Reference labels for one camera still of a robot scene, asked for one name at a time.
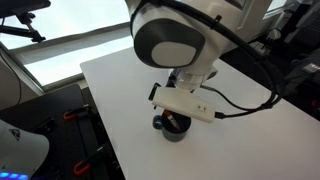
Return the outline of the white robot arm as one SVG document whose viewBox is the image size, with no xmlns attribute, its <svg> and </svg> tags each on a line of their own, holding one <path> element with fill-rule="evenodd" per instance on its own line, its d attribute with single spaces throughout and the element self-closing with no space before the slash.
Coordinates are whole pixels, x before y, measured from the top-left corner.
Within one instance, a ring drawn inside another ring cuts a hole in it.
<svg viewBox="0 0 320 180">
<path fill-rule="evenodd" d="M 262 70 L 266 59 L 235 30 L 244 9 L 239 0 L 125 0 L 134 52 L 144 64 L 173 70 L 174 85 L 193 91 L 212 74 L 229 43 Z"/>
</svg>

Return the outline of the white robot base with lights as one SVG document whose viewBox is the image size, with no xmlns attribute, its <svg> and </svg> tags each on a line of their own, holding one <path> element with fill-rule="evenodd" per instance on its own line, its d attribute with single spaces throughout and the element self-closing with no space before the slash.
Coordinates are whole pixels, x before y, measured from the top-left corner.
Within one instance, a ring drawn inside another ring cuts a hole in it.
<svg viewBox="0 0 320 180">
<path fill-rule="evenodd" d="M 0 180 L 31 180 L 49 153 L 44 135 L 0 120 Z"/>
</svg>

